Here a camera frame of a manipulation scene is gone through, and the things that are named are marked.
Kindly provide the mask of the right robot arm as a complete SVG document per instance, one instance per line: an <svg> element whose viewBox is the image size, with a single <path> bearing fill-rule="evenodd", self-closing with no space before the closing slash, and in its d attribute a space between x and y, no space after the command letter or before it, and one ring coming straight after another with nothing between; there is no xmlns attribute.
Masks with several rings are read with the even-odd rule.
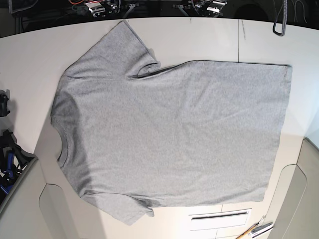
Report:
<svg viewBox="0 0 319 239"><path fill-rule="evenodd" d="M69 0L68 1L78 15L92 17L115 17L127 18L127 16L140 6L139 2L125 3L125 0Z"/></svg>

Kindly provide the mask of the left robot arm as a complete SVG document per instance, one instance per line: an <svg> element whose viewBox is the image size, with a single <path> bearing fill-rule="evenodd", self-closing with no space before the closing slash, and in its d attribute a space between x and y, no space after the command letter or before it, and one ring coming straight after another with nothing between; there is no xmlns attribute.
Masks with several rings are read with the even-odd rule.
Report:
<svg viewBox="0 0 319 239"><path fill-rule="evenodd" d="M212 17L223 16L222 10L228 4L227 0L182 0L173 4L186 17Z"/></svg>

